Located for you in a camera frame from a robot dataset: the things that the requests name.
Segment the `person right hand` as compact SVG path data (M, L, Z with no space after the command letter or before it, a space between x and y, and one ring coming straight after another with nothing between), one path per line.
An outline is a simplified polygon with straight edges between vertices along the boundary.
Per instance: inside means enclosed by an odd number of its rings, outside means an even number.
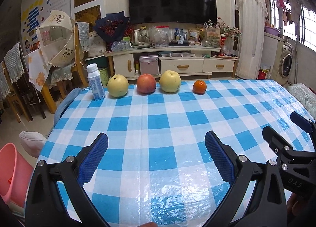
M313 192L309 196L300 196L292 192L287 201L287 213L294 216L299 216L309 207L314 207L314 204L315 192Z

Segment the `person left hand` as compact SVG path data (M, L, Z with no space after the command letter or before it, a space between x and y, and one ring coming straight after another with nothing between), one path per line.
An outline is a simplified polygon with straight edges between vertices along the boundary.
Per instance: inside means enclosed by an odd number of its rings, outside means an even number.
M157 224L155 222L148 222L137 227L157 227Z

